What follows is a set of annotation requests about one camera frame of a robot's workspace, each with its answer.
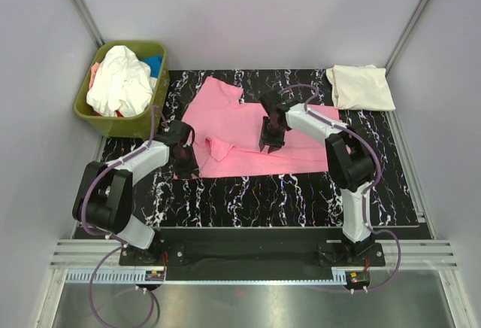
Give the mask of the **pink t-shirt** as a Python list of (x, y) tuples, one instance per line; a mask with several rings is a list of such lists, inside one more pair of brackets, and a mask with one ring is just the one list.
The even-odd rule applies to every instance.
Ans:
[(287, 132), (279, 151), (261, 152), (265, 110), (259, 103), (241, 103), (243, 92), (207, 77), (183, 115), (182, 121), (195, 130), (195, 158), (202, 178), (328, 171), (324, 146), (299, 131)]

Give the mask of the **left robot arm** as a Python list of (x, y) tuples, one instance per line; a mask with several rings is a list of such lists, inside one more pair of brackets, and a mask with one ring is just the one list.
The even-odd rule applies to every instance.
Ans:
[(159, 231), (133, 214), (134, 186), (149, 173), (170, 165), (179, 178), (199, 175), (193, 146), (161, 139), (146, 141), (109, 162), (90, 162), (83, 173), (72, 216), (91, 235), (109, 235), (136, 248), (147, 265), (165, 254)]

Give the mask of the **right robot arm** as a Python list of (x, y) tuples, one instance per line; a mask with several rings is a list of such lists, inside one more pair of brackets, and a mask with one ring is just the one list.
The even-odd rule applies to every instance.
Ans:
[(340, 189), (343, 225), (340, 243), (319, 249), (324, 263), (358, 265), (374, 246), (370, 219), (371, 189), (379, 181), (380, 162), (373, 148), (354, 127), (333, 120), (296, 100), (262, 100), (266, 115), (262, 118), (259, 148), (272, 153), (284, 146), (290, 130), (304, 133), (326, 150), (328, 173)]

